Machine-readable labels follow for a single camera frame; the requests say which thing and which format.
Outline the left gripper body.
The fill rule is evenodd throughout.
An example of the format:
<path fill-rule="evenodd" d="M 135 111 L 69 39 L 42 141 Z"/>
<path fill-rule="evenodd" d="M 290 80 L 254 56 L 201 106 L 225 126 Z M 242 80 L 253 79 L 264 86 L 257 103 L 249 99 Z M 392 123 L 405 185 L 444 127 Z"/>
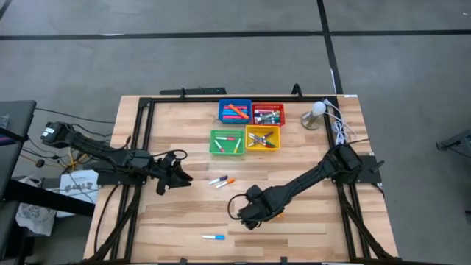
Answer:
<path fill-rule="evenodd" d="M 163 158 L 158 158 L 157 160 L 153 161 L 152 173 L 153 173 L 153 176 L 158 179 L 158 181 L 165 180 L 166 182 L 168 182 L 170 181 L 171 176 L 175 172 L 175 169 L 177 168 L 177 166 L 180 165 L 180 159 L 176 158 L 176 160 L 173 162 L 171 167 L 164 168 L 160 165 L 160 162 Z"/>

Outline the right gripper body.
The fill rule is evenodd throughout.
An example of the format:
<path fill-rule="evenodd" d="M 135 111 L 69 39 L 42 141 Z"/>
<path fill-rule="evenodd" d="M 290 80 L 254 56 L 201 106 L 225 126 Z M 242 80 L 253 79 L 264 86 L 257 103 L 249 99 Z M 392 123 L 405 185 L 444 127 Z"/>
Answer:
<path fill-rule="evenodd" d="M 281 213 L 290 201 L 291 192 L 287 188 L 269 187 L 263 190 L 259 197 L 248 201 L 245 206 L 247 220 L 244 221 L 268 221 Z"/>

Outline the green-cap thin white marker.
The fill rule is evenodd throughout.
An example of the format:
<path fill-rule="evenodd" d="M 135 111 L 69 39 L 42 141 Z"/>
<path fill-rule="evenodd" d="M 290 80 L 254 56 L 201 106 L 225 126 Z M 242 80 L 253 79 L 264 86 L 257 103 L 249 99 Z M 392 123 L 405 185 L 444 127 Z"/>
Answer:
<path fill-rule="evenodd" d="M 267 147 L 267 148 L 275 148 L 275 145 L 272 144 L 272 143 L 269 142 L 269 141 L 264 141 L 264 142 L 255 143 L 255 142 L 254 142 L 254 140 L 255 140 L 254 137 L 253 137 L 252 139 L 253 139 L 253 142 L 250 143 L 249 146 L 254 146 L 254 145 L 256 145 L 256 144 L 261 144 L 261 145 L 263 145 L 263 146 L 265 146 L 265 147 Z"/>

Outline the red-cap thin white marker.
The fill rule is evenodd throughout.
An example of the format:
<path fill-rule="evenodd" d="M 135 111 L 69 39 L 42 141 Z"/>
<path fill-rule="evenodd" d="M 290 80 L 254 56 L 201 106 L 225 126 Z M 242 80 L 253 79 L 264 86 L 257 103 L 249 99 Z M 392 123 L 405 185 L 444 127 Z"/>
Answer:
<path fill-rule="evenodd" d="M 264 136 L 259 137 L 259 136 L 256 136 L 256 135 L 249 135 L 249 137 L 252 139 L 252 143 L 248 144 L 248 147 L 254 146 L 256 144 L 262 144 L 263 146 L 267 146 L 269 148 L 272 147 L 272 145 L 267 142 L 267 140 Z"/>

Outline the orange Sharpie highlighter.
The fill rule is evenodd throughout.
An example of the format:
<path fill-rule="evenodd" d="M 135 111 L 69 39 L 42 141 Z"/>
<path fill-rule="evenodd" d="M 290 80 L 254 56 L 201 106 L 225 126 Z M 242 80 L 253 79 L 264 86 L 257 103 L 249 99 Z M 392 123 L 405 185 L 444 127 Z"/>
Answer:
<path fill-rule="evenodd" d="M 237 109 L 237 108 L 235 108 L 234 111 L 237 112 L 237 114 L 238 114 L 239 116 L 242 116 L 242 117 L 245 118 L 245 119 L 249 119 L 249 116 L 248 116 L 246 113 L 244 113 L 243 111 L 241 111 L 241 110 L 239 110 L 239 109 Z"/>

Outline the green plastic basket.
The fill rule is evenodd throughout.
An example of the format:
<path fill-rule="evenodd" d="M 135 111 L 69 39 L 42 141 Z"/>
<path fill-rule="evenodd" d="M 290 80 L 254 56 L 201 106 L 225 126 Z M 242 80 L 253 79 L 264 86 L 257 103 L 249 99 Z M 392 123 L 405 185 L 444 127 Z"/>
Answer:
<path fill-rule="evenodd" d="M 234 137 L 235 141 L 218 141 L 225 152 L 220 152 L 217 145 L 215 145 L 215 137 Z M 237 153 L 233 153 L 237 140 L 241 138 L 241 143 Z M 209 141 L 209 153 L 212 155 L 225 155 L 225 156 L 242 156 L 245 153 L 245 137 L 243 130 L 211 130 Z"/>

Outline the yellow plastic basket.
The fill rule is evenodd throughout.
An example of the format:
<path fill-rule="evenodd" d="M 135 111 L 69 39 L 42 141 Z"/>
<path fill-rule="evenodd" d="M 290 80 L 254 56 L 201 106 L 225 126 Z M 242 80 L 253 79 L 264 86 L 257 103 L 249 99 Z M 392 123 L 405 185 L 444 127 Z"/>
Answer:
<path fill-rule="evenodd" d="M 275 148 L 267 148 L 261 144 L 248 147 L 248 144 L 252 143 L 252 139 L 249 135 L 264 136 L 269 132 L 273 132 L 266 140 L 275 145 Z M 248 151 L 261 151 L 261 152 L 274 152 L 279 150 L 280 144 L 280 128 L 276 126 L 265 126 L 265 125 L 247 125 L 245 128 L 245 147 Z"/>

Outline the black power strip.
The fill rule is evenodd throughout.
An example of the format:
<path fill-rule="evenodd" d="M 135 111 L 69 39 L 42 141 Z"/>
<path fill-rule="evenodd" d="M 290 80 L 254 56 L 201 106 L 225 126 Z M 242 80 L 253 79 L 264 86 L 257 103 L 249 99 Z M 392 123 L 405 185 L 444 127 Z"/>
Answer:
<path fill-rule="evenodd" d="M 227 94 L 225 88 L 180 88 L 171 90 L 161 90 L 160 95 L 217 95 Z"/>

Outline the blue plastic basket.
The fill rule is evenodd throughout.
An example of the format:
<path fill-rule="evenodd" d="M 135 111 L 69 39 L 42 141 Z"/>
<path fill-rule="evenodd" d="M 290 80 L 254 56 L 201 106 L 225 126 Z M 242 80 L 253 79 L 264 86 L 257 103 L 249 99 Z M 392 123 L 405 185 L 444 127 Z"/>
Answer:
<path fill-rule="evenodd" d="M 247 110 L 245 110 L 245 111 L 241 110 L 241 111 L 246 113 L 249 116 L 249 119 L 245 119 L 245 120 L 224 120 L 224 119 L 222 119 L 223 106 L 229 105 L 229 104 L 232 104 L 232 105 L 235 105 L 235 106 L 247 106 L 248 107 Z M 251 111 L 252 111 L 252 102 L 248 99 L 221 99 L 219 101 L 219 120 L 222 123 L 226 123 L 226 124 L 248 124 L 248 123 L 250 123 L 251 118 L 252 118 Z"/>

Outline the red plastic basket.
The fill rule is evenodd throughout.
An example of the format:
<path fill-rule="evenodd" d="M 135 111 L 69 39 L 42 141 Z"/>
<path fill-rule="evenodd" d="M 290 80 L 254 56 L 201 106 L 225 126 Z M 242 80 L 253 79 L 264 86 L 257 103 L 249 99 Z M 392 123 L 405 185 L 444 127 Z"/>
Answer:
<path fill-rule="evenodd" d="M 269 110 L 279 110 L 280 111 L 280 122 L 277 124 L 258 124 L 258 125 L 271 125 L 271 126 L 278 126 L 281 127 L 285 124 L 285 112 L 284 112 L 284 106 L 281 103 L 269 103 L 269 102 L 260 102 L 260 103 L 254 103 L 252 105 L 252 123 L 255 123 L 255 114 L 254 110 L 255 109 L 269 109 Z"/>

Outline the white bulb lamp wooden base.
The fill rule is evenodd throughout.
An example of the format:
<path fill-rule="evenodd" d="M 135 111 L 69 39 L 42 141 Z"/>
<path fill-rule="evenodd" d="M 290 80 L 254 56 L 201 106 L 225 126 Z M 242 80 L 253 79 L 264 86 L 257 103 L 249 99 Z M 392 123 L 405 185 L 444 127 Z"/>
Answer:
<path fill-rule="evenodd" d="M 301 118 L 301 125 L 307 130 L 317 130 L 323 124 L 327 107 L 324 102 L 317 101 L 313 103 L 312 109 L 304 113 Z"/>

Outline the white plastic bag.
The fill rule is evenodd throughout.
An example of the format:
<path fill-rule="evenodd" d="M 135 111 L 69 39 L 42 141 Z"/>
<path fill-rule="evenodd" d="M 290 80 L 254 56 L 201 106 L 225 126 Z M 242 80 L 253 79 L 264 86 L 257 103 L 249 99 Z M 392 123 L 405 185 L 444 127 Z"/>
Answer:
<path fill-rule="evenodd" d="M 21 203 L 15 220 L 19 227 L 26 227 L 34 234 L 50 236 L 56 214 L 51 208 Z"/>

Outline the black floor stand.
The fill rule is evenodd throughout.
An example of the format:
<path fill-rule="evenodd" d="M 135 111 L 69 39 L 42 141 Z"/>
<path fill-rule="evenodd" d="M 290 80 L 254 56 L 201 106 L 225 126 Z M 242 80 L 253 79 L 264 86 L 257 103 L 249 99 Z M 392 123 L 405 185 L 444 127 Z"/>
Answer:
<path fill-rule="evenodd" d="M 440 151 L 446 151 L 456 147 L 458 151 L 471 152 L 471 129 L 460 132 L 447 140 L 436 142 Z"/>

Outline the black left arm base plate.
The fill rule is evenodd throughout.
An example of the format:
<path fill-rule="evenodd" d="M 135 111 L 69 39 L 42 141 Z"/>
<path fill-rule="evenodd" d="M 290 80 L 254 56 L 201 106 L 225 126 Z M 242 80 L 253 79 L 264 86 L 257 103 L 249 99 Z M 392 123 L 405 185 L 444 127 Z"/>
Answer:
<path fill-rule="evenodd" d="M 147 177 L 144 176 L 114 172 L 110 164 L 101 161 L 85 164 L 83 169 L 93 170 L 98 174 L 96 183 L 99 186 L 141 186 L 146 184 L 147 181 Z"/>

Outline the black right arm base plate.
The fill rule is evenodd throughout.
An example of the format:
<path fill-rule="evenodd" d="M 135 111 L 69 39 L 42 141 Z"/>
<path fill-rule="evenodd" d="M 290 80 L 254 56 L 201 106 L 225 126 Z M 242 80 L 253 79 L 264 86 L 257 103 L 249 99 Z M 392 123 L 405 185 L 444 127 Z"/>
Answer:
<path fill-rule="evenodd" d="M 332 179 L 333 183 L 369 183 L 378 184 L 382 182 L 379 168 L 385 163 L 384 160 L 378 161 L 374 155 L 360 155 L 362 168 L 356 176 L 337 176 Z"/>

